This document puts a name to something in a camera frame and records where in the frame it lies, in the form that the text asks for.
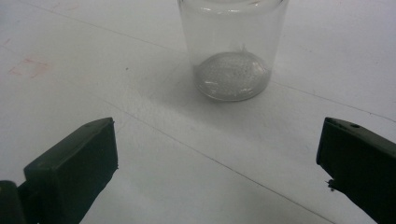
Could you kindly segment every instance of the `glass jar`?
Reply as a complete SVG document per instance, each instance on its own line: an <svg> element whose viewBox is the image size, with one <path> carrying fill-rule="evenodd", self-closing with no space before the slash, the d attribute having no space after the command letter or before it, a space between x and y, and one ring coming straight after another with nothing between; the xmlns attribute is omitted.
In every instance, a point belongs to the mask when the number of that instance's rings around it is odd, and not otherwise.
<svg viewBox="0 0 396 224"><path fill-rule="evenodd" d="M196 87L221 101L267 86L289 0L178 0Z"/></svg>

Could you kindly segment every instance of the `table surface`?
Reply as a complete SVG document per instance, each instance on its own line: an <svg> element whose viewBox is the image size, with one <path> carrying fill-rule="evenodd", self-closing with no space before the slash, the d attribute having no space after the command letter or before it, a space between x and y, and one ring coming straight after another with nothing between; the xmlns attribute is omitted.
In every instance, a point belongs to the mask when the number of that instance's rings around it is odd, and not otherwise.
<svg viewBox="0 0 396 224"><path fill-rule="evenodd" d="M316 165L325 117L396 142L396 2L291 0L272 80L199 93L176 0L0 0L0 179L116 121L120 169L82 223L374 223Z"/></svg>

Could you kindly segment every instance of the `white table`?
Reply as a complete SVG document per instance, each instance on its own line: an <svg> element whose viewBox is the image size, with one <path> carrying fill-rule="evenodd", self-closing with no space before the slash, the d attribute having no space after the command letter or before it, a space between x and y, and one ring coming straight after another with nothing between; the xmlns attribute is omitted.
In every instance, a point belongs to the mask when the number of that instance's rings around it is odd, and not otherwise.
<svg viewBox="0 0 396 224"><path fill-rule="evenodd" d="M374 223L316 165L325 117L396 142L396 2L291 0L261 95L192 85L176 0L0 0L0 179L116 121L120 169L82 223Z"/></svg>

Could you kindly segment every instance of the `glass base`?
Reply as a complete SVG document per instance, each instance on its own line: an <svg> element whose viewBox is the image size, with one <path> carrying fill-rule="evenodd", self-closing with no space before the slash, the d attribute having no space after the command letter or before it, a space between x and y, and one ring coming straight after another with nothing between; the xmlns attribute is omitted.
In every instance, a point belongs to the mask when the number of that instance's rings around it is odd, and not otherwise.
<svg viewBox="0 0 396 224"><path fill-rule="evenodd" d="M241 52L216 54L194 68L198 90L220 101L241 101L262 92L271 71L256 55Z"/></svg>

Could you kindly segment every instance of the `transparent container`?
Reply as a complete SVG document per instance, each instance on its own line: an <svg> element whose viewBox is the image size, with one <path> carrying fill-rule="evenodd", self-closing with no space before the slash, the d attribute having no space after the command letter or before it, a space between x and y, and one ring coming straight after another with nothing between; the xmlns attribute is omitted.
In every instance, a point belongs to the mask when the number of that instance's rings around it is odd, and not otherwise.
<svg viewBox="0 0 396 224"><path fill-rule="evenodd" d="M240 101L267 86L289 0L178 0L196 87Z"/></svg>

